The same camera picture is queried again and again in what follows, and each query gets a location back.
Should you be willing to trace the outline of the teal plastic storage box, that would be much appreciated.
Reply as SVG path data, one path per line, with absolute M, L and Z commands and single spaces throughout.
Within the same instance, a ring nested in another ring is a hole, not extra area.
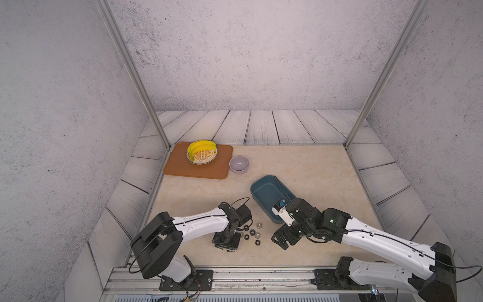
M 250 192 L 253 199 L 274 223 L 284 224 L 284 221 L 273 213 L 272 208 L 276 203 L 282 200 L 293 200 L 296 196 L 276 176 L 261 177 L 251 185 Z

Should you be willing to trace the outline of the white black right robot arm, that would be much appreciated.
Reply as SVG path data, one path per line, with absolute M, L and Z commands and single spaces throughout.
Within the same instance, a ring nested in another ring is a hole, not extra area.
M 354 216 L 328 208 L 319 211 L 307 201 L 279 200 L 272 212 L 283 226 L 272 236 L 286 250 L 302 238 L 312 243 L 336 242 L 369 251 L 385 262 L 341 257 L 335 269 L 319 269 L 311 283 L 318 289 L 394 288 L 417 294 L 423 301 L 456 301 L 457 266 L 451 248 L 441 242 L 419 244 L 376 229 Z

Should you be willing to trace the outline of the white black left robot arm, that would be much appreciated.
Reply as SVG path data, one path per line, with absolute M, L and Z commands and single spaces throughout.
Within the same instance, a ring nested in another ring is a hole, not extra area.
M 251 211 L 244 203 L 234 208 L 223 202 L 211 211 L 183 217 L 173 217 L 165 211 L 156 215 L 132 239 L 130 246 L 143 278 L 169 278 L 188 288 L 195 282 L 197 271 L 187 256 L 176 257 L 180 246 L 213 234 L 216 248 L 235 252 L 242 226 L 250 220 Z

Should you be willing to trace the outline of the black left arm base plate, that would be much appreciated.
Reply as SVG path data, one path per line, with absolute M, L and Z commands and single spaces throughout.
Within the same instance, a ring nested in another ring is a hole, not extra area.
M 213 285 L 213 270 L 196 270 L 185 280 L 176 283 L 173 279 L 162 276 L 160 291 L 211 291 Z

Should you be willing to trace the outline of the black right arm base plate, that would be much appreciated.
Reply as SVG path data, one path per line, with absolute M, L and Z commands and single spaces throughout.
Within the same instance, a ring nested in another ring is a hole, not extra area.
M 353 281 L 348 271 L 339 269 L 316 269 L 314 278 L 310 283 L 317 287 L 317 290 L 343 290 L 363 291 L 370 290 L 369 285 L 361 285 Z

